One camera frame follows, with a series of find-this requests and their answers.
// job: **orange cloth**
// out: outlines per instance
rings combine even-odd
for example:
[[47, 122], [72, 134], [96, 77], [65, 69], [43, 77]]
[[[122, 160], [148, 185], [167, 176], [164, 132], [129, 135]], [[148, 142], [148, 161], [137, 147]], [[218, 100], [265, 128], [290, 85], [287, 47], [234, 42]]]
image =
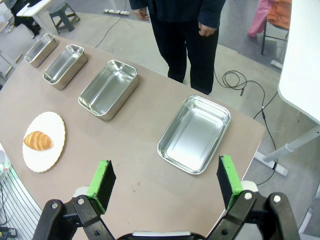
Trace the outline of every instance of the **orange cloth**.
[[267, 16], [270, 24], [289, 30], [291, 7], [292, 0], [275, 0]]

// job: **stainless steel container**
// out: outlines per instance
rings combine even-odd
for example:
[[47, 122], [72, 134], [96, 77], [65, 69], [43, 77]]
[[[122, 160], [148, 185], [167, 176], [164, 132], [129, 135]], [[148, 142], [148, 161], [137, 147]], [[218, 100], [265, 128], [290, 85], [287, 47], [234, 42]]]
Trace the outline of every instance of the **stainless steel container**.
[[229, 125], [229, 111], [203, 97], [187, 97], [161, 137], [159, 155], [190, 174], [202, 173]]
[[40, 40], [27, 52], [24, 59], [35, 68], [39, 67], [43, 61], [58, 46], [55, 36], [46, 33]]
[[111, 120], [138, 83], [134, 67], [111, 60], [83, 90], [78, 102], [93, 115]]
[[83, 47], [70, 44], [45, 70], [43, 79], [57, 89], [64, 89], [87, 61]]

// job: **metal tray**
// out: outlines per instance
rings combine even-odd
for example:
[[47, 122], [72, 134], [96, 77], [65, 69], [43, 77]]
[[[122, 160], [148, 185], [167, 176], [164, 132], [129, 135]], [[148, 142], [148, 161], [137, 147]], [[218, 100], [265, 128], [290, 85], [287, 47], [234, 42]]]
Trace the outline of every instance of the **metal tray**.
[[93, 115], [111, 120], [138, 83], [134, 67], [111, 60], [83, 90], [78, 102]]
[[55, 36], [46, 33], [40, 40], [27, 52], [24, 59], [34, 66], [39, 67], [43, 61], [52, 53], [58, 46]]
[[190, 174], [202, 173], [229, 125], [229, 111], [197, 95], [187, 97], [161, 137], [159, 155]]
[[57, 89], [64, 89], [87, 61], [83, 47], [70, 44], [45, 70], [43, 79]]

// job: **bread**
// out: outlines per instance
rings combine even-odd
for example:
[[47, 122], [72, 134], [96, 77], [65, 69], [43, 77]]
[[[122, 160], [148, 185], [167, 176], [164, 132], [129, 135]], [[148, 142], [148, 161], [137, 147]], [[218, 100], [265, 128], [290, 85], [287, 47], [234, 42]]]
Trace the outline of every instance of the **bread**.
[[34, 131], [25, 137], [24, 144], [36, 151], [43, 151], [52, 148], [51, 138], [41, 131]]

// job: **gray stool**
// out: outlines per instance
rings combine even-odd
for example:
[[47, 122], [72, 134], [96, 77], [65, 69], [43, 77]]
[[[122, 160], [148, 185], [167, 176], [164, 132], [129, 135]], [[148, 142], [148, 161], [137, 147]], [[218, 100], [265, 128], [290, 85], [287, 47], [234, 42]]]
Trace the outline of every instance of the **gray stool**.
[[[68, 8], [71, 10], [72, 13], [66, 14], [66, 10]], [[66, 2], [60, 3], [59, 5], [55, 6], [49, 12], [49, 15], [51, 17], [53, 25], [54, 25], [56, 31], [58, 32], [58, 34], [60, 34], [60, 31], [63, 30], [63, 29], [68, 29], [69, 32], [71, 32], [72, 30], [75, 29], [75, 27], [73, 26], [74, 22], [80, 20], [80, 17], [75, 13], [75, 11]], [[59, 17], [60, 18], [60, 20], [57, 22], [57, 24], [54, 21], [55, 17]]]

